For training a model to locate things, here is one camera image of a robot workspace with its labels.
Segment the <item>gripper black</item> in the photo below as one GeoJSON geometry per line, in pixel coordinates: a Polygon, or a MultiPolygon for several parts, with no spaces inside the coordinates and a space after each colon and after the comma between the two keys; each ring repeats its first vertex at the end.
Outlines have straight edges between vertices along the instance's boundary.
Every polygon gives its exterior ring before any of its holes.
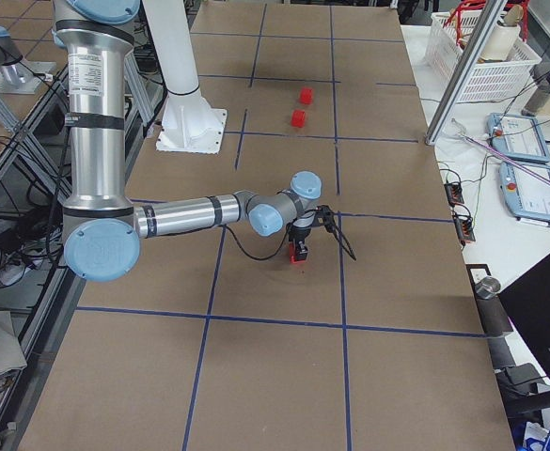
{"type": "MultiPolygon", "coordinates": [[[[306,226],[298,226],[296,224],[291,225],[291,241],[292,241],[291,247],[292,247],[292,255],[294,257],[297,257],[299,254],[299,247],[297,242],[305,241],[309,236],[310,232],[311,232],[310,225],[306,225],[306,226]]],[[[303,248],[304,257],[307,257],[309,250],[305,242],[302,244],[302,248],[303,248]]]]}

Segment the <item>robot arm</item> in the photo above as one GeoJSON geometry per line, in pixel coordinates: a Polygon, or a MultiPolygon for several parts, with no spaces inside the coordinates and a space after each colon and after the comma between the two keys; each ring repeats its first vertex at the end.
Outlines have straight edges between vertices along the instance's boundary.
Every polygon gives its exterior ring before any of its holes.
{"type": "Polygon", "coordinates": [[[125,194],[125,62],[134,18],[147,18],[165,82],[157,148],[216,153],[227,112],[203,97],[181,1],[57,1],[55,33],[68,53],[72,192],[63,206],[64,258],[78,276],[111,281],[129,272],[140,242],[247,221],[262,237],[284,231],[302,245],[315,225],[320,178],[295,174],[289,188],[135,206],[125,194]]]}

